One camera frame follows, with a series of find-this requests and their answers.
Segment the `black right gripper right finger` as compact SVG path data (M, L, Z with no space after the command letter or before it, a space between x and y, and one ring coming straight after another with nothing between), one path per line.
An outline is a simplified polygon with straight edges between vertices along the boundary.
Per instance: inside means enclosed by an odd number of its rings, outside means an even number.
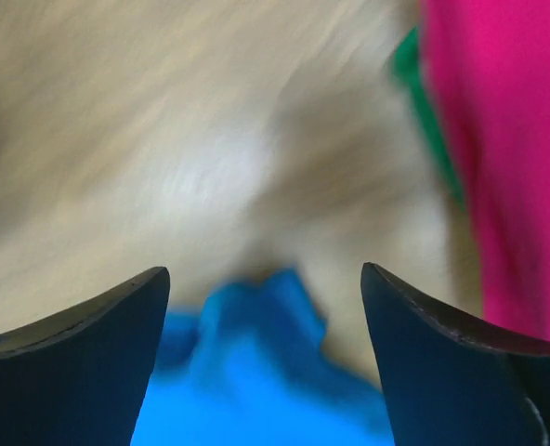
M550 342L366 263L360 288L398 445L550 445Z

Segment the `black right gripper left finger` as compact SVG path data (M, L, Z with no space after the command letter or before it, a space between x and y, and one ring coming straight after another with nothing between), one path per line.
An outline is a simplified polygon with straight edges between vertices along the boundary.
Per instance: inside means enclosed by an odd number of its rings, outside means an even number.
M170 291L164 267L0 334L0 445L127 445Z

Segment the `blue t shirt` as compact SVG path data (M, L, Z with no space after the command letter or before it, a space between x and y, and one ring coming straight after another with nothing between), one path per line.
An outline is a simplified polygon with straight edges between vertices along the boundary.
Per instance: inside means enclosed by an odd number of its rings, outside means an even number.
M135 445L390 445L381 392L329 361L327 324L293 269L171 310Z

